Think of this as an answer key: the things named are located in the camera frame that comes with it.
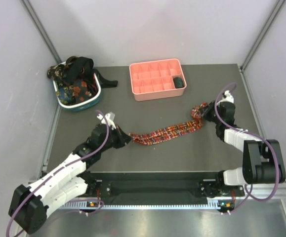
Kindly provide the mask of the red multicolour checked tie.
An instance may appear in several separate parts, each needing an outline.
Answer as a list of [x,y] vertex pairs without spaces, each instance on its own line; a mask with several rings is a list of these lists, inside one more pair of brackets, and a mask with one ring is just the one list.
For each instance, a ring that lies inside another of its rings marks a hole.
[[144,133],[144,134],[129,133],[129,135],[133,138],[132,140],[134,143],[150,146],[195,132],[201,129],[204,125],[204,119],[199,114],[200,105],[195,106],[191,110],[190,116],[192,120],[190,121],[175,125],[170,125],[150,133]]

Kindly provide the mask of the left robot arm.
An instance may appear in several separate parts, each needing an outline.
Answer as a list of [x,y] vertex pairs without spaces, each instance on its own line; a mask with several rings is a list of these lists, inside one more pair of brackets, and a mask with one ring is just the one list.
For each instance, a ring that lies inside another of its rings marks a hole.
[[14,190],[8,211],[11,222],[33,234],[64,204],[83,194],[93,195],[97,185],[85,179],[86,171],[106,150],[122,148],[131,141],[132,138],[117,125],[96,125],[91,135],[56,168],[39,180],[27,186],[21,184]]

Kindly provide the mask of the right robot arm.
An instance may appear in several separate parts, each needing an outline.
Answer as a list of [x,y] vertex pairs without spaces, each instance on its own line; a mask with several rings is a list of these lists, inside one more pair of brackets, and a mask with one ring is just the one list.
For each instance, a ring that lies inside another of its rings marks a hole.
[[243,153],[239,168],[220,171],[215,189],[227,195],[234,186],[247,184],[275,184],[286,180],[282,151],[277,140],[262,140],[259,136],[235,125],[235,104],[214,102],[200,108],[205,121],[215,123],[216,136]]

